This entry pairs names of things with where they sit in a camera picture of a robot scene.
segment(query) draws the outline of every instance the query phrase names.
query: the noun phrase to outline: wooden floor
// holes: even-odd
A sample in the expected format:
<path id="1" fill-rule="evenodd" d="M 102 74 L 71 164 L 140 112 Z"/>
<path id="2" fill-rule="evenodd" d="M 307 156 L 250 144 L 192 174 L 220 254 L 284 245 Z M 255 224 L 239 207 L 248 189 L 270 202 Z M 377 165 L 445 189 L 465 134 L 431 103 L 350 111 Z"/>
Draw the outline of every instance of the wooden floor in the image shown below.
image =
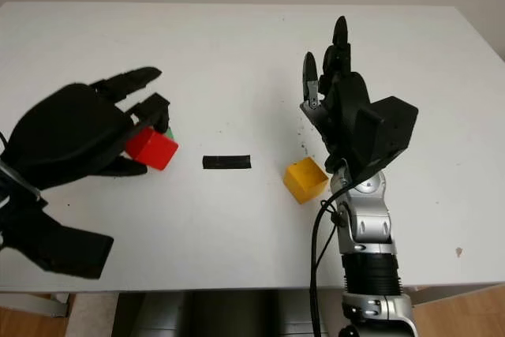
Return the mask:
<path id="1" fill-rule="evenodd" d="M 421 337 L 505 337 L 505 286 L 414 310 Z M 68 319 L 0 309 L 0 337 L 64 337 Z"/>

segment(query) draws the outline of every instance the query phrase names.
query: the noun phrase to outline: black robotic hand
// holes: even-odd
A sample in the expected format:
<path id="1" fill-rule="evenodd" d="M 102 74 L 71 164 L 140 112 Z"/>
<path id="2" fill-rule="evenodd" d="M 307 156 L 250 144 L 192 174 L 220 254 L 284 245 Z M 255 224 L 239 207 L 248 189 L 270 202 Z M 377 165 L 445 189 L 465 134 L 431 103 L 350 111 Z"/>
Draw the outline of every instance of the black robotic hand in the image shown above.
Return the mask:
<path id="1" fill-rule="evenodd" d="M 335 173 L 345 161 L 353 182 L 361 183 L 409 146 L 418 109 L 394 96 L 370 102 L 365 81 L 350 69 L 347 35 L 346 18 L 341 16 L 333 44 L 324 54 L 320 78 L 314 56 L 305 55 L 300 108 L 330 153 L 326 171 Z M 323 100 L 319 101 L 318 93 Z"/>
<path id="2" fill-rule="evenodd" d="M 144 67 L 69 84 L 23 116 L 0 155 L 0 248 L 17 249 L 44 270 L 100 277 L 114 239 L 62 226 L 42 211 L 47 203 L 39 189 L 88 175 L 146 173 L 145 165 L 120 155 L 143 128 L 167 131 L 169 102 L 153 94 L 126 112 L 114 104 L 160 74 Z"/>

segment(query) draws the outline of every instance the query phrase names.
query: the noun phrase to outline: white table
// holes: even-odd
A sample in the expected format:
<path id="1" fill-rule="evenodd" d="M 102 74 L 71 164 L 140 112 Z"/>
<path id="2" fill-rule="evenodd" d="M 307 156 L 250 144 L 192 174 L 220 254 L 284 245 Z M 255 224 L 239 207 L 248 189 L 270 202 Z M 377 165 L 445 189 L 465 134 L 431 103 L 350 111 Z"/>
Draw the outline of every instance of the white table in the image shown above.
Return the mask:
<path id="1" fill-rule="evenodd" d="M 456 9 L 7 3 L 6 136 L 65 84 L 150 65 L 163 75 L 122 107 L 165 96 L 181 147 L 163 172 L 43 192 L 56 220 L 114 237 L 100 280 L 44 272 L 6 249 L 0 292 L 308 286 L 319 201 L 298 205 L 282 174 L 305 157 L 304 147 L 321 166 L 327 157 L 298 108 L 301 64 L 307 50 L 322 64 L 342 14 L 353 70 L 371 99 L 396 95 L 420 110 L 409 149 L 385 170 L 403 283 L 505 280 L 496 251 L 505 223 L 505 65 Z M 202 155 L 240 154 L 251 155 L 251 170 L 202 170 Z M 342 286 L 336 239 L 319 284 Z"/>

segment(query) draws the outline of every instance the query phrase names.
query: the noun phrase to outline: red cube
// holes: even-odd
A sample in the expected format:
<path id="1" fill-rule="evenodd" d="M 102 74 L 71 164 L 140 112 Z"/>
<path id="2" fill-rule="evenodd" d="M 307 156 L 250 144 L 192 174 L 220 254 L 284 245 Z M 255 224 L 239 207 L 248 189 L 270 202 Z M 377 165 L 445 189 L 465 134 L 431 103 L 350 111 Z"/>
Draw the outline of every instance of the red cube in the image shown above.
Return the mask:
<path id="1" fill-rule="evenodd" d="M 125 151 L 133 160 L 163 170 L 178 147 L 177 142 L 148 127 L 126 143 Z"/>

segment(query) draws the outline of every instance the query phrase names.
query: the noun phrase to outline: black cable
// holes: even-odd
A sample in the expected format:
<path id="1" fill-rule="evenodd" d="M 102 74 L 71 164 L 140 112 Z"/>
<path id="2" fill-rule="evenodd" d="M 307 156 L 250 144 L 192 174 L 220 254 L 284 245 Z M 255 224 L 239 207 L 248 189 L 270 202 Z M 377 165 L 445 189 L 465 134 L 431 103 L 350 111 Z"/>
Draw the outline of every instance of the black cable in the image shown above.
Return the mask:
<path id="1" fill-rule="evenodd" d="M 324 213 L 328 209 L 328 207 L 338 199 L 341 195 L 352 189 L 354 186 L 352 183 L 342 187 L 339 191 L 331 195 L 329 199 L 324 201 L 324 204 L 321 206 L 320 210 L 317 212 L 316 220 L 314 221 L 314 226 L 312 228 L 312 241 L 311 241 L 311 251 L 310 251 L 310 289 L 309 289 L 309 297 L 310 297 L 310 316 L 312 318 L 312 330 L 314 331 L 315 337 L 321 336 L 321 328 L 320 328 L 320 318 L 319 318 L 319 304 L 317 301 L 317 265 L 318 260 L 317 256 L 317 232 L 319 230 L 319 224 L 321 219 L 323 218 Z"/>
<path id="2" fill-rule="evenodd" d="M 2 140 L 3 148 L 7 148 L 7 139 L 2 132 L 0 132 L 0 140 Z"/>
<path id="3" fill-rule="evenodd" d="M 331 239 L 333 238 L 333 234 L 335 234 L 335 231 L 337 230 L 337 224 L 334 224 L 333 229 L 331 230 L 330 236 L 326 240 L 326 244 L 324 244 L 323 250 L 321 250 L 321 253 L 319 253 L 319 258 L 317 258 L 316 262 L 316 269 L 319 267 L 319 262 L 323 259 L 324 252 L 326 252 L 326 249 L 328 245 L 330 245 Z"/>
<path id="4" fill-rule="evenodd" d="M 325 202 L 325 200 L 322 200 L 322 201 L 320 202 L 321 207 L 323 207 L 323 206 L 324 206 L 324 202 Z M 328 207 L 330 207 L 330 208 L 331 208 L 331 211 L 329 211 L 329 210 L 327 209 L 327 210 L 326 210 L 326 212 L 330 212 L 330 213 L 337 212 L 337 210 L 335 209 L 335 207 L 333 206 L 333 204 L 328 205 Z"/>

